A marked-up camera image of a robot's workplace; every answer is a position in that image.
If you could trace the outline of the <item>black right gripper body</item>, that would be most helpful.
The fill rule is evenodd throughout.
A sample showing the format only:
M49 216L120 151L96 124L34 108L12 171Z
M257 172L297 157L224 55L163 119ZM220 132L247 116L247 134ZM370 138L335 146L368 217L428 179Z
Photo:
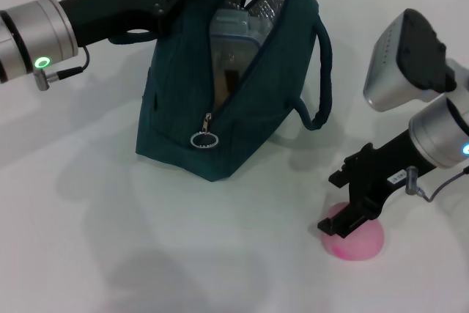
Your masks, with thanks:
M389 177L409 166L416 167L419 175L435 169L414 146L408 130L378 149L366 144L345 158L344 164L350 173L350 208L355 218L377 218L381 214L387 198L402 186L389 182Z

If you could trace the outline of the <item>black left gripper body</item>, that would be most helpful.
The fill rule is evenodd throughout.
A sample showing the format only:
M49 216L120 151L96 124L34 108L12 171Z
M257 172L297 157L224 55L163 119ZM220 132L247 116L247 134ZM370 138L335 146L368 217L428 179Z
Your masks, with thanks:
M164 0L61 0L79 46L88 46L132 30L144 30L159 38Z

